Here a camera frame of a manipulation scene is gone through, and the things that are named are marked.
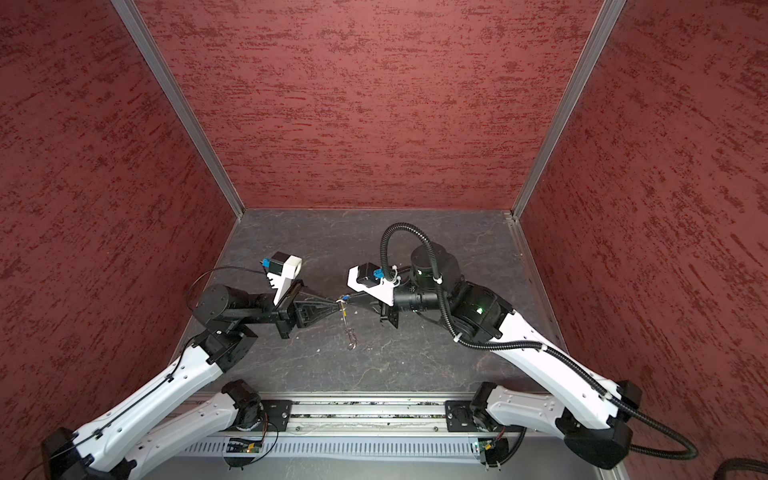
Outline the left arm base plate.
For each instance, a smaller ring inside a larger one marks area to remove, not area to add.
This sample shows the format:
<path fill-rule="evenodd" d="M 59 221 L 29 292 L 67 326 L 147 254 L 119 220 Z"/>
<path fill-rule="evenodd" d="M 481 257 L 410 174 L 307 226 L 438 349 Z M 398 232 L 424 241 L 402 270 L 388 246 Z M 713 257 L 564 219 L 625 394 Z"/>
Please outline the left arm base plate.
<path fill-rule="evenodd" d="M 288 399 L 263 399 L 261 411 L 264 426 L 284 433 L 288 429 L 294 402 Z"/>

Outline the small keys bunch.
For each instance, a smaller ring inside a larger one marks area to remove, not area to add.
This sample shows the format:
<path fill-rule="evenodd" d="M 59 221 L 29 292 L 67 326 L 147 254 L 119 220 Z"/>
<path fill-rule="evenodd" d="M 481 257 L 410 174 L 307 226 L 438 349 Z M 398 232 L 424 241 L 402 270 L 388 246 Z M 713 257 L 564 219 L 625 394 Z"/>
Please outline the small keys bunch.
<path fill-rule="evenodd" d="M 340 307 L 341 319 L 342 319 L 344 331 L 347 335 L 347 349 L 352 351 L 357 347 L 358 341 L 357 341 L 357 337 L 354 329 L 349 324 L 347 310 L 346 310 L 347 301 L 344 298 L 341 298 L 338 300 L 338 303 Z"/>

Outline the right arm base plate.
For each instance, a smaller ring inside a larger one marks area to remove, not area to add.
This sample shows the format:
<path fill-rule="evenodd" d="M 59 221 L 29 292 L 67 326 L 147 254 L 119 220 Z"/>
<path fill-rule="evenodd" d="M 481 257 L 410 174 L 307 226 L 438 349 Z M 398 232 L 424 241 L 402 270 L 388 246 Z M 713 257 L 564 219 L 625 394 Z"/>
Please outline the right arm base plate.
<path fill-rule="evenodd" d="M 476 425 L 469 400 L 447 400 L 444 403 L 446 428 L 450 433 L 475 433 Z"/>

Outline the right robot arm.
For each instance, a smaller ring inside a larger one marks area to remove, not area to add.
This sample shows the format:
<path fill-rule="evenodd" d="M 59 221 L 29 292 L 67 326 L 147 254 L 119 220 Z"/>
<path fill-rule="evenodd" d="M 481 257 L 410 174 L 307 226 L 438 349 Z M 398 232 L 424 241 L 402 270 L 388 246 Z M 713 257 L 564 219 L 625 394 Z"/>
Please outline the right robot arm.
<path fill-rule="evenodd" d="M 404 268 L 364 263 L 349 270 L 348 286 L 375 300 L 384 320 L 396 325 L 402 311 L 437 312 L 455 342 L 492 352 L 521 370 L 541 394 L 484 382 L 467 405 L 476 429 L 515 427 L 561 439 L 587 463 L 610 470 L 629 454 L 631 416 L 616 406 L 637 408 L 640 390 L 595 374 L 540 334 L 510 302 L 466 280 L 458 260 L 439 244 L 420 245 Z"/>

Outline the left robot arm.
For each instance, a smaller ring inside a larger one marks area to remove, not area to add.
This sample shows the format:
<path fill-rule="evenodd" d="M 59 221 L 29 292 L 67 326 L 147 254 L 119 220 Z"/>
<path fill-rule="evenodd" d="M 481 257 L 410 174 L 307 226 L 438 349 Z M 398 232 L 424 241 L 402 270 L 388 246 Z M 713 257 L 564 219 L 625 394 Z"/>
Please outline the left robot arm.
<path fill-rule="evenodd" d="M 204 325 L 178 358 L 121 403 L 75 430 L 59 428 L 41 444 L 48 479 L 138 479 L 167 458 L 208 435 L 233 428 L 269 430 L 260 395 L 245 381 L 187 414 L 167 417 L 184 401 L 232 369 L 257 336 L 255 324 L 274 324 L 281 338 L 337 312 L 337 301 L 290 282 L 279 301 L 222 284 L 208 287 L 194 307 Z"/>

